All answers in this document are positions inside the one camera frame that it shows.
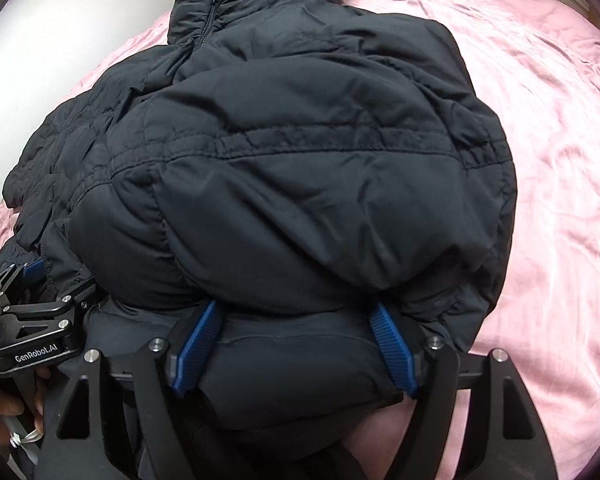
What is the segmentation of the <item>person's left hand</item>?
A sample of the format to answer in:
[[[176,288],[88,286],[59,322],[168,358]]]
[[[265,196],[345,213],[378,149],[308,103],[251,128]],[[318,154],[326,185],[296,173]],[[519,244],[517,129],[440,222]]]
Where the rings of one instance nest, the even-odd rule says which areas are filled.
[[[47,367],[39,367],[36,371],[36,387],[34,394],[34,424],[36,430],[41,434],[44,432],[44,399],[46,395],[45,381],[50,378],[50,370]],[[21,415],[24,411],[22,402],[9,396],[0,390],[0,445],[8,445],[10,433],[5,425],[4,418],[7,416]]]

